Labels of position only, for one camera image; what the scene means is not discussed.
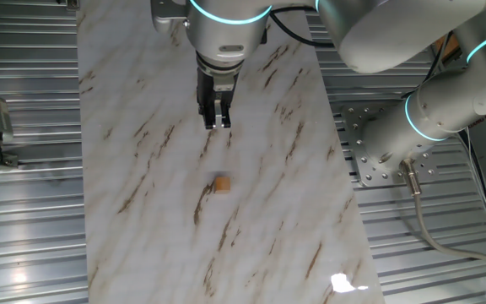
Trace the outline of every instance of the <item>metal grating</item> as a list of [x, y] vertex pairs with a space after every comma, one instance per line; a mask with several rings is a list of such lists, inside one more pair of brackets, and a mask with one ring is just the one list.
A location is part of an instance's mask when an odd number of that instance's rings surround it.
[[[307, 19], [313, 40], [330, 41], [317, 14], [308, 14]], [[486, 263], [448, 256], [422, 242], [406, 187], [359, 185], [339, 114], [341, 106], [347, 105], [396, 105], [423, 81], [434, 54], [425, 50], [398, 67], [372, 75], [347, 68], [333, 49], [317, 48], [316, 54], [386, 303], [486, 303]], [[486, 253], [486, 208], [464, 145], [450, 138], [431, 153], [438, 160], [440, 178], [422, 186], [429, 231], [443, 245]]]
[[0, 303], [86, 303], [76, 18], [55, 0], [0, 0], [0, 96], [22, 162], [0, 172]]
[[[315, 14], [309, 21], [313, 37], [327, 39]], [[360, 75], [335, 51], [316, 51], [334, 113], [346, 103], [394, 104], [430, 65], [422, 52]], [[6, 147], [22, 161], [0, 172], [0, 303], [87, 303], [76, 19], [55, 0], [0, 0], [0, 95], [16, 133]], [[486, 303], [486, 264], [421, 242], [404, 187], [360, 187], [344, 148], [387, 303]], [[486, 213], [465, 149], [450, 139], [433, 154], [442, 175], [424, 185], [429, 228], [446, 245], [486, 250]]]

